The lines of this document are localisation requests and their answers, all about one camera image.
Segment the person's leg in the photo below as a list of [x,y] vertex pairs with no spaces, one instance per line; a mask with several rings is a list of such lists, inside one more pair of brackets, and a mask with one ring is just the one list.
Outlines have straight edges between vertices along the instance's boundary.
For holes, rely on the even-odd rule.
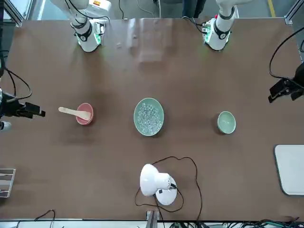
[[198,18],[199,17],[200,13],[204,9],[205,2],[206,2],[206,0],[197,0],[195,12],[194,12],[194,18]]
[[182,1],[182,16],[187,16],[192,18],[194,11],[196,10],[196,5],[199,0],[183,0]]

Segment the wooden spatula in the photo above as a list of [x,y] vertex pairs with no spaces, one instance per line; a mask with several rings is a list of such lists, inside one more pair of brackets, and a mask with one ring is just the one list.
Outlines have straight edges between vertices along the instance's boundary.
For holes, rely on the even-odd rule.
[[58,110],[62,113],[78,116],[81,119],[89,121],[91,118],[91,114],[89,112],[85,111],[77,111],[77,110],[72,110],[69,108],[64,108],[64,107],[59,107]]

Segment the lamp base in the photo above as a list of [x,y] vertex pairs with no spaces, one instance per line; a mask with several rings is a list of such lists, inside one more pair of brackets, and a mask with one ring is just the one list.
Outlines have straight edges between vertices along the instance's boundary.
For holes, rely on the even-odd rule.
[[[176,186],[175,180],[171,177],[171,183]],[[158,189],[156,194],[157,200],[162,204],[162,205],[170,205],[175,201],[175,198],[177,196],[177,190],[176,189],[169,189],[169,190],[163,190],[163,189]]]

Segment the bowl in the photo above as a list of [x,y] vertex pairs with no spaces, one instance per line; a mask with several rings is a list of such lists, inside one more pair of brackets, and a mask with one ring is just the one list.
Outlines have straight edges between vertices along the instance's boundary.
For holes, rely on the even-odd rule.
[[90,120],[84,120],[81,119],[80,117],[76,116],[76,120],[79,124],[81,125],[88,125],[89,123],[91,123],[91,121],[93,120],[93,107],[89,104],[89,103],[83,103],[80,106],[78,106],[77,108],[78,111],[86,111],[91,113],[91,118]]
[[224,134],[231,134],[236,129],[237,122],[232,113],[223,111],[218,115],[218,129]]
[[144,136],[153,136],[162,128],[164,112],[161,104],[154,98],[141,100],[134,110],[136,129]]

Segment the lamp shade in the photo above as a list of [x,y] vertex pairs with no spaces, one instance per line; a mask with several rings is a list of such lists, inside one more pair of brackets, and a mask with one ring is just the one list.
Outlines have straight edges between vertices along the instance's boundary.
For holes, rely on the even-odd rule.
[[167,173],[158,172],[153,165],[146,164],[141,172],[140,187],[144,196],[152,196],[158,189],[169,189],[171,177]]

